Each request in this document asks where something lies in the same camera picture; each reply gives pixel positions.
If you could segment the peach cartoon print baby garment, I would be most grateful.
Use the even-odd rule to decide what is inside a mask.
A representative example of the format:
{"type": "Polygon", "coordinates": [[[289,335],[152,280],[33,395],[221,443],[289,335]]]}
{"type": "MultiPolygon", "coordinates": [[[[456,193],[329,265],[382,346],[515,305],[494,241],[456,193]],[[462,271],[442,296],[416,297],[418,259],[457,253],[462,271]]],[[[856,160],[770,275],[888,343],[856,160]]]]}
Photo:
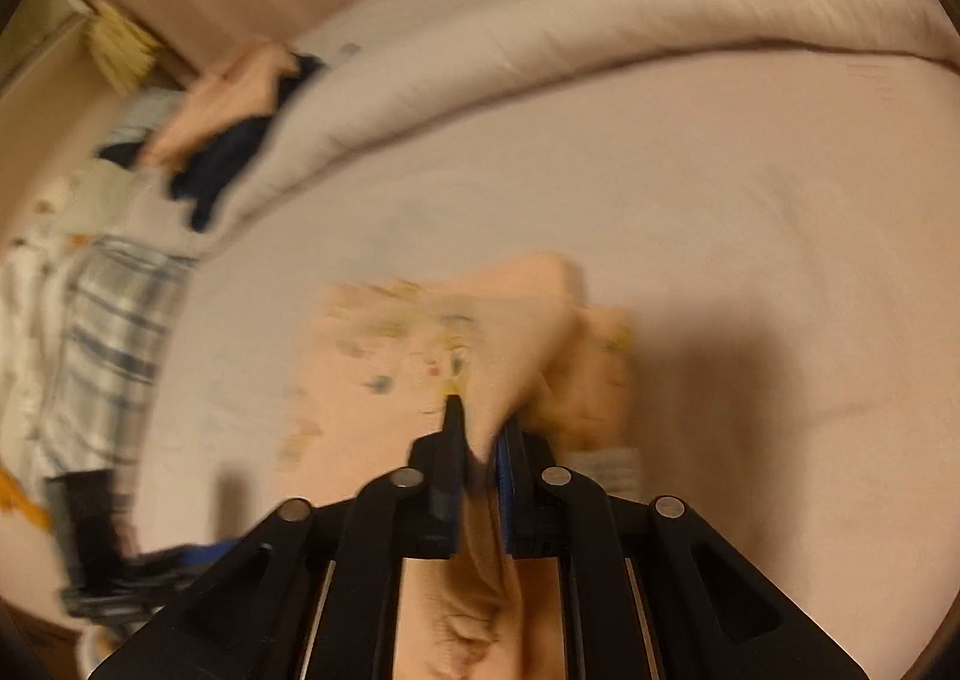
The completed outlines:
{"type": "Polygon", "coordinates": [[[630,441],[631,317],[584,298],[578,265],[534,254],[433,285],[338,285],[311,320],[277,490],[325,504],[404,462],[449,396],[466,410],[459,547],[402,573],[400,678],[558,678],[558,571],[506,555],[493,439],[506,418],[615,495],[640,491],[630,441]]]}

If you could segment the orange cloth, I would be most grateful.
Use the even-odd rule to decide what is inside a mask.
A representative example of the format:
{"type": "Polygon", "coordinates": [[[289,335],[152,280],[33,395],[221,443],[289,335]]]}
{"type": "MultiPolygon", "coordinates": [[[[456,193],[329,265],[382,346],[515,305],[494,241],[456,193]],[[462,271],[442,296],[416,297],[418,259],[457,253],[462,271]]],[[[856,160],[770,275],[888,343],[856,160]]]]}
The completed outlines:
{"type": "Polygon", "coordinates": [[[21,514],[31,526],[37,527],[44,534],[52,534],[52,519],[49,511],[41,504],[34,503],[20,487],[20,483],[16,482],[5,469],[0,471],[0,510],[3,514],[21,514]]]}

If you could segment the grey plaid pillow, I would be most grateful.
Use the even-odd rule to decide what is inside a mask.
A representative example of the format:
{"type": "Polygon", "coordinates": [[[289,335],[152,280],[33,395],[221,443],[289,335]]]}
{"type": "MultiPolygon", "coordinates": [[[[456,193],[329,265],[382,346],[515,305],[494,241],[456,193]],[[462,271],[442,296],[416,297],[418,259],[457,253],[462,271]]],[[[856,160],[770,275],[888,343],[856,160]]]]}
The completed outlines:
{"type": "Polygon", "coordinates": [[[197,262],[105,236],[67,283],[52,386],[29,437],[25,477],[107,469],[125,492],[197,262]]]}

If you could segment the white crumpled bedding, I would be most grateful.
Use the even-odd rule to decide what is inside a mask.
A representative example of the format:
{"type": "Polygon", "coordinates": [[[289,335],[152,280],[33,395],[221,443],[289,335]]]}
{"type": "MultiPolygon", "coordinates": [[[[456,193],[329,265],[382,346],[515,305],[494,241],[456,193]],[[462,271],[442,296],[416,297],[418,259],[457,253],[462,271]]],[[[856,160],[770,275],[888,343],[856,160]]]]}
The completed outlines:
{"type": "Polygon", "coordinates": [[[18,238],[2,260],[2,443],[37,425],[55,371],[67,287],[83,243],[71,236],[18,238]]]}

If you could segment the pale green pillow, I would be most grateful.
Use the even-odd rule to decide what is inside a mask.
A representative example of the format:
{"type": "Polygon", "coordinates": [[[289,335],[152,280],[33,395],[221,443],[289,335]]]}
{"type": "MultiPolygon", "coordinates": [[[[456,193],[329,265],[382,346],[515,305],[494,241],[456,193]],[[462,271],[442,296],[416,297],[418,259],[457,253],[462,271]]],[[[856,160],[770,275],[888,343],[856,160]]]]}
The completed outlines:
{"type": "Polygon", "coordinates": [[[143,179],[102,158],[83,161],[49,187],[52,228],[96,238],[121,220],[143,179]]]}

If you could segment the dark navy garment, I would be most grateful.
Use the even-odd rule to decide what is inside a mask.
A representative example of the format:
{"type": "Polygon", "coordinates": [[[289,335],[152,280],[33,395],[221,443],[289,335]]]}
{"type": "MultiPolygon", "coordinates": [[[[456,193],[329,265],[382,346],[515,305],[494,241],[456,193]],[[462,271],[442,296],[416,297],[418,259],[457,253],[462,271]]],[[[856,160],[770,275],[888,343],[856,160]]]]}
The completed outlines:
{"type": "MultiPolygon", "coordinates": [[[[167,197],[192,205],[187,226],[195,233],[203,233],[210,228],[213,215],[217,212],[218,199],[254,160],[267,137],[270,124],[285,108],[285,104],[305,83],[327,69],[327,64],[313,54],[299,54],[296,51],[293,54],[298,58],[299,72],[291,77],[281,77],[277,90],[277,111],[272,116],[245,119],[229,127],[223,134],[210,140],[200,152],[194,153],[178,173],[158,168],[166,175],[167,197]]],[[[137,153],[151,134],[176,113],[187,90],[151,90],[146,93],[142,104],[153,111],[146,114],[139,124],[114,132],[98,147],[96,157],[112,161],[125,170],[143,170],[137,166],[137,153]]]]}

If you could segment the plain peach garment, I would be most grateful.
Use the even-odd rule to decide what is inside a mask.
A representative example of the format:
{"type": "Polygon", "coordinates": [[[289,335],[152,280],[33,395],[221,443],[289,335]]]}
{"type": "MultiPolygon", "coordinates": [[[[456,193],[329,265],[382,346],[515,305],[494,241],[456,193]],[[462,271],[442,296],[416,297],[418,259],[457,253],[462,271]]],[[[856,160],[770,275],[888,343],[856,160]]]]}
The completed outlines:
{"type": "Polygon", "coordinates": [[[229,127],[272,116],[281,77],[298,72],[298,58],[279,41],[252,38],[238,44],[189,86],[176,113],[137,153],[137,166],[178,173],[229,127]]]}

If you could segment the yellow fringed cloth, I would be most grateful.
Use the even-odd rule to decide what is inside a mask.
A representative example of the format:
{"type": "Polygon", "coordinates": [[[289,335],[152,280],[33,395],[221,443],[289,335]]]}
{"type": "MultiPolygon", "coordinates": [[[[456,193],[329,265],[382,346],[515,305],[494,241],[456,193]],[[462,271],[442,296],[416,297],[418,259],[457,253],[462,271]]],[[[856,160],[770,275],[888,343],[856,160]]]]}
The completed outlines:
{"type": "Polygon", "coordinates": [[[86,26],[86,47],[110,86],[130,95],[155,69],[163,43],[114,5],[96,2],[86,26]]]}

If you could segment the grey rolled duvet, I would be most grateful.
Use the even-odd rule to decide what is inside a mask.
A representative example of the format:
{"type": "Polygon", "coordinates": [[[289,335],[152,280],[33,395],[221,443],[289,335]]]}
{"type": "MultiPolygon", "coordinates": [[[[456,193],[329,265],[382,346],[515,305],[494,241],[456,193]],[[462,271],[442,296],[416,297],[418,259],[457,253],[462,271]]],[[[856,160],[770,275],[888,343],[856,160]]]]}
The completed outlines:
{"type": "Polygon", "coordinates": [[[128,236],[197,257],[348,153],[483,101],[661,54],[786,41],[952,62],[938,0],[363,0],[299,36],[325,61],[226,189],[208,228],[151,181],[128,236]]]}

